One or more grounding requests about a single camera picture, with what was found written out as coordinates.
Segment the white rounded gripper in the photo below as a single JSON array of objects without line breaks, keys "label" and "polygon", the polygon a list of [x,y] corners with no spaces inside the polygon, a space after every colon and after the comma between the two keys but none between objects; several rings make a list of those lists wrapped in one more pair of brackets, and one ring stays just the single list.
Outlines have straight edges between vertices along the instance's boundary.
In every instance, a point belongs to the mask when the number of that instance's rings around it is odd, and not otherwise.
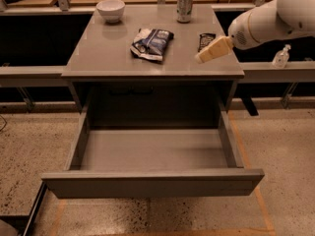
[{"label": "white rounded gripper", "polygon": [[256,9],[249,10],[235,18],[228,28],[228,36],[220,36],[202,48],[195,60],[199,64],[220,58],[232,51],[233,45],[240,50],[257,47],[262,44],[261,20]]}]

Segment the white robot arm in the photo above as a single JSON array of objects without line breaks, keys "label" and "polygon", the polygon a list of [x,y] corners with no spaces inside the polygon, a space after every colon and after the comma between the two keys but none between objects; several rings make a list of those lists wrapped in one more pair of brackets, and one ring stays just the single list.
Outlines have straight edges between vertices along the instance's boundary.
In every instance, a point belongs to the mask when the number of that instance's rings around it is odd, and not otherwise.
[{"label": "white robot arm", "polygon": [[216,37],[195,56],[198,63],[225,56],[235,47],[247,50],[273,40],[315,34],[315,0],[273,0],[232,21],[227,36]]}]

